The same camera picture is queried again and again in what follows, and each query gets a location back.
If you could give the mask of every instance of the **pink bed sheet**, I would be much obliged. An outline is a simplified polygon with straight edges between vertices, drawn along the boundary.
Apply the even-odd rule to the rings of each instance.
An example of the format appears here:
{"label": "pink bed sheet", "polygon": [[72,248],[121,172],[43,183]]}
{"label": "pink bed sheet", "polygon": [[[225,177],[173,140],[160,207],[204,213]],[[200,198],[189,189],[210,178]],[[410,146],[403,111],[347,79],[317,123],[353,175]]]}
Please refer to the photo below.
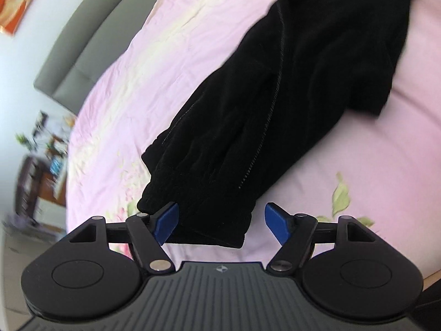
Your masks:
{"label": "pink bed sheet", "polygon": [[[69,230],[94,215],[115,222],[137,212],[150,179],[140,155],[273,1],[158,0],[79,114],[69,148]],[[166,244],[167,253],[176,265],[183,260],[266,265],[279,244],[265,226],[263,210],[276,202],[290,213],[322,220],[353,215],[424,276],[440,269],[440,64],[441,0],[414,0],[407,44],[380,118],[347,112],[259,199],[242,249]]]}

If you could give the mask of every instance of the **gray headboard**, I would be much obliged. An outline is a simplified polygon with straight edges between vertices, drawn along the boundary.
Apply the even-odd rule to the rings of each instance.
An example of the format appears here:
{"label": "gray headboard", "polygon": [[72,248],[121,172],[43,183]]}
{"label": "gray headboard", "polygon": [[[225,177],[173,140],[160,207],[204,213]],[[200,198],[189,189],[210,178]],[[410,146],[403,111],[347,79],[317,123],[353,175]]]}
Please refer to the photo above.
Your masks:
{"label": "gray headboard", "polygon": [[105,70],[142,28],[156,0],[84,0],[55,42],[34,87],[80,111]]}

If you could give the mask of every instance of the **ribbed gray panel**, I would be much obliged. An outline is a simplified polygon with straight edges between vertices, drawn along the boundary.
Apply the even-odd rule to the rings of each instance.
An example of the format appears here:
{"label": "ribbed gray panel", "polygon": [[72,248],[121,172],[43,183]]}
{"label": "ribbed gray panel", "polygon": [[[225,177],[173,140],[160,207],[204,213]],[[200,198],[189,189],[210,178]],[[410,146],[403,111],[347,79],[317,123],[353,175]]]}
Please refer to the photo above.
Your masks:
{"label": "ribbed gray panel", "polygon": [[[228,270],[217,269],[224,265]],[[323,314],[288,278],[261,264],[185,263],[153,277],[140,297],[106,319],[62,325],[35,318],[26,331],[417,331],[409,319],[383,325],[349,324]]]}

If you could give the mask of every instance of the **metal bolt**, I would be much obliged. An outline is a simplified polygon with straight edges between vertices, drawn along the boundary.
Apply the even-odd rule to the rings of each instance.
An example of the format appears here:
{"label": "metal bolt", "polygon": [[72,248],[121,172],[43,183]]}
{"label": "metal bolt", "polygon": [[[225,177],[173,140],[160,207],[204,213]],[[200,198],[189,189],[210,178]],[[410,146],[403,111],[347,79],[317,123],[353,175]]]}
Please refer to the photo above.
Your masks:
{"label": "metal bolt", "polygon": [[292,268],[292,264],[286,260],[276,260],[271,264],[271,269],[278,272],[288,271]]}
{"label": "metal bolt", "polygon": [[171,268],[171,262],[167,260],[154,260],[150,263],[150,269],[155,271],[166,271]]}

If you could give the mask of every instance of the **plant leaf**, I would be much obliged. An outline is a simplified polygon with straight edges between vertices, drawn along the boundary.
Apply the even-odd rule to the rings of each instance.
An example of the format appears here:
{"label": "plant leaf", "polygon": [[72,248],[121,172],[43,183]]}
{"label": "plant leaf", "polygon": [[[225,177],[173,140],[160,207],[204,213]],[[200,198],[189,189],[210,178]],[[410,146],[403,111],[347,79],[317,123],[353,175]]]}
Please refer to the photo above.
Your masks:
{"label": "plant leaf", "polygon": [[368,217],[360,217],[357,218],[357,220],[368,228],[375,224],[375,222],[373,220],[370,220]]}
{"label": "plant leaf", "polygon": [[127,216],[131,217],[132,215],[138,214],[138,209],[136,207],[136,201],[132,200],[127,204]]}
{"label": "plant leaf", "polygon": [[328,217],[325,217],[323,215],[320,215],[318,217],[315,217],[319,223],[332,223],[332,220]]}
{"label": "plant leaf", "polygon": [[332,217],[334,218],[338,213],[344,211],[351,203],[349,197],[349,188],[343,182],[343,177],[337,173],[338,186],[332,195]]}

